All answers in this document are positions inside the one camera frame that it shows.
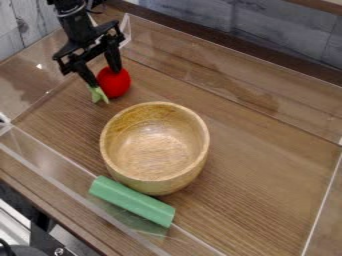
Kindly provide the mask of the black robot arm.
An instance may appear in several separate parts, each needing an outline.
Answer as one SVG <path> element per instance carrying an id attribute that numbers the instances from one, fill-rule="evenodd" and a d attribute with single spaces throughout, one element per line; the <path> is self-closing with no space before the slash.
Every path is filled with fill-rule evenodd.
<path id="1" fill-rule="evenodd" d="M 119 46 L 126 36 L 119 28 L 119 21 L 111 20 L 94 25 L 86 0 L 47 0 L 56 8 L 56 16 L 67 42 L 54 53 L 60 72 L 67 75 L 78 73 L 91 88 L 99 87 L 97 77 L 87 63 L 99 55 L 106 56 L 109 66 L 114 72 L 122 70 Z"/>

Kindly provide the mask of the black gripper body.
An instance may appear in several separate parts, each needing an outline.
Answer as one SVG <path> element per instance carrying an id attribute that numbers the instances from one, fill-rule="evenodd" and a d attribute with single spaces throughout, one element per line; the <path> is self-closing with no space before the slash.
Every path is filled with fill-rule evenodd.
<path id="1" fill-rule="evenodd" d="M 118 25 L 118 20 L 95 26 L 88 14 L 83 13 L 60 17 L 59 21 L 67 35 L 67 43 L 54 54 L 52 59 L 58 62 L 62 73 L 67 75 L 70 72 L 75 72 L 76 61 L 87 63 L 101 54 L 105 55 L 106 36 L 101 39 L 101 43 L 97 43 L 97 38 L 109 28 Z"/>

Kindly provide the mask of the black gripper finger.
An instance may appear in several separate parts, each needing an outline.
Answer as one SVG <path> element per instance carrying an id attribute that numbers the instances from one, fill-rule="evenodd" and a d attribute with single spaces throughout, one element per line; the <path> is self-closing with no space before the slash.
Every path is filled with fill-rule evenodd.
<path id="1" fill-rule="evenodd" d="M 87 67 L 87 64 L 84 61 L 76 61 L 74 64 L 75 72 L 79 74 L 79 76 L 83 78 L 83 80 L 87 82 L 87 84 L 97 88 L 99 86 L 97 77 Z"/>
<path id="2" fill-rule="evenodd" d="M 121 50 L 118 40 L 107 35 L 105 38 L 106 42 L 106 51 L 105 56 L 109 63 L 109 66 L 114 73 L 119 73 L 122 71 L 122 58 L 121 58 Z"/>

